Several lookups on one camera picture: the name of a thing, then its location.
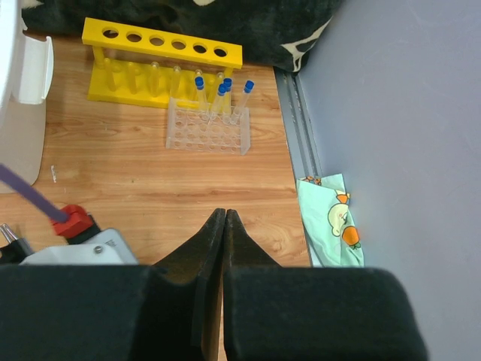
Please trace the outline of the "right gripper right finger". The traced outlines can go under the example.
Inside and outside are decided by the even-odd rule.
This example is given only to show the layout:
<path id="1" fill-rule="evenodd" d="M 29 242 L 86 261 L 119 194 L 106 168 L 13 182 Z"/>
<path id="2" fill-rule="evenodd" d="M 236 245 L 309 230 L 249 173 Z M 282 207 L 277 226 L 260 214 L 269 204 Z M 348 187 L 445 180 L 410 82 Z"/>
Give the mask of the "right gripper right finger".
<path id="1" fill-rule="evenodd" d="M 223 332 L 229 360 L 284 360 L 277 319 L 268 310 L 268 277 L 280 265 L 247 233 L 236 210 L 223 230 Z"/>

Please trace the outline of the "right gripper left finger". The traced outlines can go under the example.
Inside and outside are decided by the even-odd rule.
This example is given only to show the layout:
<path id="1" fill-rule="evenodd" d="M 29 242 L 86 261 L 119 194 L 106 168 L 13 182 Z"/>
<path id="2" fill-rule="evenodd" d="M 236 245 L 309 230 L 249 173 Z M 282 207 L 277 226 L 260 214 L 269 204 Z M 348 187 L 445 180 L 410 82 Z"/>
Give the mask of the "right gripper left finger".
<path id="1" fill-rule="evenodd" d="M 156 327 L 164 360 L 217 360 L 225 209 L 155 264 L 163 282 Z"/>

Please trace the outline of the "clear plastic tube rack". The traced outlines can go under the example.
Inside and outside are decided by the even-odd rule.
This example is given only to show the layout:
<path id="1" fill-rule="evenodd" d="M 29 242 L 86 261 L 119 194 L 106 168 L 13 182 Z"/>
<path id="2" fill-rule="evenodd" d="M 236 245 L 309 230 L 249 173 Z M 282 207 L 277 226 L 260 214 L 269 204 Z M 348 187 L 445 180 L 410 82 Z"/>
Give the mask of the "clear plastic tube rack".
<path id="1" fill-rule="evenodd" d="M 198 103 L 171 98 L 165 146 L 169 149 L 245 155 L 251 147 L 250 110 L 236 123 L 226 115 L 212 120 L 198 109 Z"/>

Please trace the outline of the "blue cap tube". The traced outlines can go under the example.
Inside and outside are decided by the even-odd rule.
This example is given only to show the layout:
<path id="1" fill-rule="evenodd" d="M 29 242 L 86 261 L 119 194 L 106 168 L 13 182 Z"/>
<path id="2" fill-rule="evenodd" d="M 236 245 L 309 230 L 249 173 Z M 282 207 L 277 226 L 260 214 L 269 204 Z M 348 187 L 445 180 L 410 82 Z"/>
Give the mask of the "blue cap tube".
<path id="1" fill-rule="evenodd" d="M 223 100 L 222 112 L 225 116 L 231 115 L 231 88 L 232 88 L 232 79 L 230 77 L 226 77 L 223 80 L 223 85 L 225 86 L 225 95 Z"/>
<path id="2" fill-rule="evenodd" d="M 221 83 L 217 88 L 216 96 L 210 107 L 210 120 L 213 120 L 222 110 L 224 97 L 226 94 L 226 85 Z"/>
<path id="3" fill-rule="evenodd" d="M 247 102 L 251 96 L 255 83 L 252 80 L 248 80 L 245 85 L 241 95 L 240 100 L 237 102 L 234 111 L 231 116 L 231 121 L 233 124 L 237 124 L 244 112 Z"/>
<path id="4" fill-rule="evenodd" d="M 204 78 L 202 76 L 195 77 L 195 86 L 198 97 L 198 108 L 200 111 L 206 114 L 208 112 L 208 103 L 204 86 Z"/>

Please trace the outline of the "yellow test tube rack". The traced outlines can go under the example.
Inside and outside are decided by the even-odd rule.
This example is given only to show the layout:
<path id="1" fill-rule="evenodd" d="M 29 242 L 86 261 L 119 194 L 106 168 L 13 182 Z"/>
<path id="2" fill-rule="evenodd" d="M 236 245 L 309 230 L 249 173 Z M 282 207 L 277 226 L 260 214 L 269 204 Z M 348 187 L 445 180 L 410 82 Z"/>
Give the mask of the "yellow test tube rack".
<path id="1" fill-rule="evenodd" d="M 83 44 L 93 52 L 87 98 L 153 108 L 171 99 L 198 101 L 195 79 L 213 102 L 224 77 L 242 68 L 238 44 L 87 17 Z"/>

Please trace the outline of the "white plastic bin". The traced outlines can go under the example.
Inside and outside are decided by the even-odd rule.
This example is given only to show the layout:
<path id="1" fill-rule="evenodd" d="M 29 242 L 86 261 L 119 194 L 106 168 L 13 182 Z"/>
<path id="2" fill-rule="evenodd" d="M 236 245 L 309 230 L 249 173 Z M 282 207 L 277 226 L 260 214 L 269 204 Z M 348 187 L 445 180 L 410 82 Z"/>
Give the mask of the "white plastic bin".
<path id="1" fill-rule="evenodd" d="M 46 98 L 53 79 L 51 37 L 24 33 L 20 1 L 1 2 L 1 164 L 33 184 L 40 172 Z"/>

